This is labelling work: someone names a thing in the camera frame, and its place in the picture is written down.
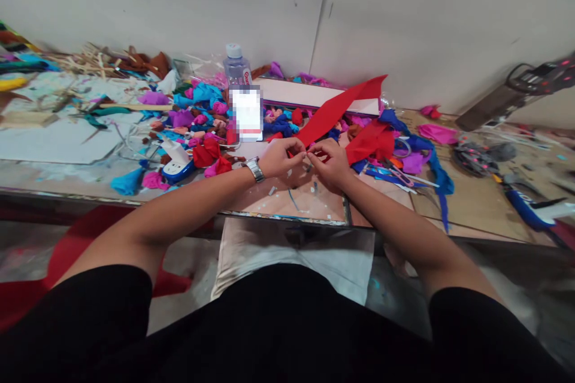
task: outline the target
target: bottle cap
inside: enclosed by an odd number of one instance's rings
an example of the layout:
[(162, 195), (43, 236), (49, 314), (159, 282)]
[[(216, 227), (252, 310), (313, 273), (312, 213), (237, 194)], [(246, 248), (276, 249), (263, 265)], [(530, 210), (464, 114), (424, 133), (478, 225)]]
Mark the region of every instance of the bottle cap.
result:
[(241, 58), (241, 46), (238, 44), (227, 44), (226, 53), (230, 58)]

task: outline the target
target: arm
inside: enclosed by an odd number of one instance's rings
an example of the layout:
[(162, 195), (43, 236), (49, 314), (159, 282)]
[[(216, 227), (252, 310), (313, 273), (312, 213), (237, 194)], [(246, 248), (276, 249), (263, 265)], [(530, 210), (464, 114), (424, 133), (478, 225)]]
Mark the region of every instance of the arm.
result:
[[(299, 154), (290, 159), (286, 150)], [(276, 139), (260, 157), (259, 167), (266, 178), (277, 177), (304, 157), (300, 140)], [(88, 269), (114, 264), (137, 266), (154, 282), (172, 242), (204, 224), (255, 182), (249, 168), (240, 168), (153, 199), (97, 237), (58, 283)]]
[[(320, 176), (342, 190), (413, 265), (429, 298), (444, 287), (467, 287), (502, 302), (475, 263), (447, 235), (354, 175), (345, 149), (333, 139), (319, 142), (310, 151), (308, 156)], [(320, 151), (330, 157), (326, 163), (314, 154)]]

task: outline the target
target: bottle label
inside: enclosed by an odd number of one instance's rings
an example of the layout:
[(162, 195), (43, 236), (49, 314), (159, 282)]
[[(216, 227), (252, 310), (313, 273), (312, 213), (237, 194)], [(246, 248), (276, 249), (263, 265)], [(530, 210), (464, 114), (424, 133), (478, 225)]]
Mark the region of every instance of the bottle label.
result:
[(242, 75), (241, 75), (241, 84), (242, 85), (252, 85), (252, 71), (248, 68), (245, 68)]

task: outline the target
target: wristwatch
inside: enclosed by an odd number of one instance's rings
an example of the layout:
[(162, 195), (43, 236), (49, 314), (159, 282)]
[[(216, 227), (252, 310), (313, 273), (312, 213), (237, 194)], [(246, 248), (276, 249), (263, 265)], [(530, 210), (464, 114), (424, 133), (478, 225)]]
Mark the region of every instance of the wristwatch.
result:
[(249, 159), (246, 163), (242, 163), (241, 165), (250, 168), (254, 178), (256, 178), (256, 183), (261, 183), (263, 180), (265, 180), (265, 176), (262, 170), (259, 168), (258, 160), (259, 157), (256, 156), (253, 159)]

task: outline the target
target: hand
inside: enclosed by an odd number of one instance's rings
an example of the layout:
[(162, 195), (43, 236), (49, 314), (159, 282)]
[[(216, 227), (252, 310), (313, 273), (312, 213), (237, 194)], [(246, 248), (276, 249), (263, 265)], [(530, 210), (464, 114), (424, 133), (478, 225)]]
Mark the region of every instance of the hand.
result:
[[(294, 154), (290, 159), (287, 151)], [(300, 165), (305, 159), (305, 147), (298, 138), (274, 139), (259, 158), (259, 168), (266, 178), (279, 177)]]
[[(328, 157), (325, 162), (321, 161), (316, 155), (320, 152), (327, 154)], [(342, 189), (343, 184), (353, 178), (345, 149), (341, 148), (332, 138), (324, 139), (312, 146), (307, 156), (310, 158), (314, 168), (317, 169), (320, 177), (339, 189)]]

